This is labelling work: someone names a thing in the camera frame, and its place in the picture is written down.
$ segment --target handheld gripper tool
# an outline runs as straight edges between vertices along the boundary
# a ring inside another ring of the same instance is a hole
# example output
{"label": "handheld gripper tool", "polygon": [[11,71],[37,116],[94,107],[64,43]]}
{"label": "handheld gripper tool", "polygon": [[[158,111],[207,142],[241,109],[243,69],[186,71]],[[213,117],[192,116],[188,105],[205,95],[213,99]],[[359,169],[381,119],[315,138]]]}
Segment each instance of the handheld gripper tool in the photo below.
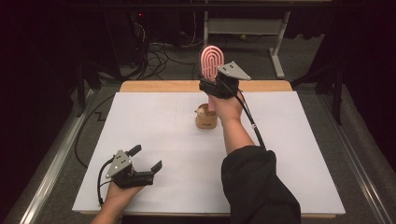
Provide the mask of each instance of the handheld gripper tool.
{"label": "handheld gripper tool", "polygon": [[163,163],[161,161],[157,162],[150,171],[146,172],[132,170],[133,165],[129,157],[134,156],[141,149],[142,147],[137,145],[129,151],[119,150],[113,158],[106,178],[112,178],[113,182],[121,189],[152,185],[154,175],[161,170]]}
{"label": "handheld gripper tool", "polygon": [[[251,80],[235,62],[224,64],[224,55],[216,46],[206,46],[200,55],[202,78],[200,90],[221,99],[234,97],[238,92],[239,80]],[[214,111],[208,102],[208,110]]]}

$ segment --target human arm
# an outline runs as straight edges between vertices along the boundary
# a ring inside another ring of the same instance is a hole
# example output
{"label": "human arm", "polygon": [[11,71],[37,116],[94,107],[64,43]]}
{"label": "human arm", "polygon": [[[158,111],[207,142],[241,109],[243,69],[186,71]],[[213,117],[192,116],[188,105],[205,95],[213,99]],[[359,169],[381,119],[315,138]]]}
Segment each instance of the human arm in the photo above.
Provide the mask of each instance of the human arm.
{"label": "human arm", "polygon": [[228,154],[221,181],[231,206],[231,223],[301,223],[299,203],[276,175],[276,154],[254,146],[241,123],[240,103],[209,97],[216,105]]}
{"label": "human arm", "polygon": [[254,146],[253,140],[241,122],[242,106],[240,103],[234,97],[220,99],[209,95],[209,99],[214,103],[216,113],[221,120],[227,154],[241,147]]}
{"label": "human arm", "polygon": [[105,203],[91,224],[116,223],[122,211],[142,188],[120,189],[115,183],[111,182],[108,186]]}

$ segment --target black jacket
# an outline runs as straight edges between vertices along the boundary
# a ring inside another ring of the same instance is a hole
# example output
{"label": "black jacket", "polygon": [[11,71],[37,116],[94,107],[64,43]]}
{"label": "black jacket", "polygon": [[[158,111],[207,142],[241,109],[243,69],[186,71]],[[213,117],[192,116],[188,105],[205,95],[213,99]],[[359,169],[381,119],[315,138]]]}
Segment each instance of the black jacket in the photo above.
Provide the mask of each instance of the black jacket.
{"label": "black jacket", "polygon": [[242,147],[221,166],[232,224],[301,223],[300,205],[276,175],[276,155],[261,147]]}

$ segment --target white paper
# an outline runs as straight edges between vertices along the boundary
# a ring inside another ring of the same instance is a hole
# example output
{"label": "white paper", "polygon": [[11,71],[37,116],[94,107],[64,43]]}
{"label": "white paper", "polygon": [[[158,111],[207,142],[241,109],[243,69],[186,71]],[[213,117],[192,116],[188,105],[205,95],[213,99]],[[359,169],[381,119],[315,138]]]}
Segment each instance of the white paper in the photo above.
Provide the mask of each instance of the white paper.
{"label": "white paper", "polygon": [[[344,214],[297,93],[244,95],[264,144],[276,153],[278,176],[299,201],[302,213]],[[99,211],[100,168],[117,150],[141,145],[142,150],[132,157],[136,171],[148,171],[158,161],[163,161],[163,168],[155,175],[154,185],[134,197],[126,213],[229,213],[220,180],[226,157],[222,127],[220,122],[213,130],[195,126],[194,110],[206,102],[202,92],[117,93],[73,210]],[[259,144],[245,115],[243,123]],[[101,188],[104,198],[106,191],[107,185]]]}

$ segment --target hand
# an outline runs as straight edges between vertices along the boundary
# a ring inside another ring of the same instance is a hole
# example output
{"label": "hand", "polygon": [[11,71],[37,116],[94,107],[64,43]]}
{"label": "hand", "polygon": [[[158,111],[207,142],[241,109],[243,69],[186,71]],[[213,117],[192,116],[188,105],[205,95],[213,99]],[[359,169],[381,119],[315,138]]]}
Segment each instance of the hand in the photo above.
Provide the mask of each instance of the hand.
{"label": "hand", "polygon": [[111,182],[108,186],[105,203],[92,223],[116,223],[122,211],[142,188],[120,189],[115,183]]}
{"label": "hand", "polygon": [[[238,97],[241,100],[243,99],[240,92],[238,92]],[[209,95],[209,100],[215,104],[216,114],[219,116],[222,123],[241,119],[242,106],[235,97],[225,100]]]}

